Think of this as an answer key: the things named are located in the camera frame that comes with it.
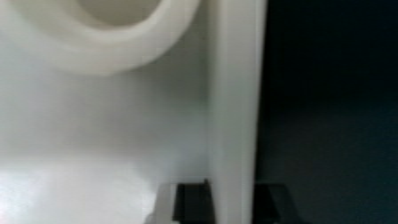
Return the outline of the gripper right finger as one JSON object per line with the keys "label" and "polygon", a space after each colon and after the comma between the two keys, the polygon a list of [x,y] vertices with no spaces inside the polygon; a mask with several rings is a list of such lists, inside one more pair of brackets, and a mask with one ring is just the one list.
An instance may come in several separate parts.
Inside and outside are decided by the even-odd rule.
{"label": "gripper right finger", "polygon": [[282,184],[257,183],[254,187],[254,224],[298,224],[293,197]]}

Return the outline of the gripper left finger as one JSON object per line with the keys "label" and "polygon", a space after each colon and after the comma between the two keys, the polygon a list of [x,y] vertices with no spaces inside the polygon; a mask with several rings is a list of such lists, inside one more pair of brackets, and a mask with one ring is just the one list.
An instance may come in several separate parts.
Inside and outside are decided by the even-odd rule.
{"label": "gripper left finger", "polygon": [[181,183],[177,185],[172,220],[177,224],[213,224],[213,202],[207,182]]}

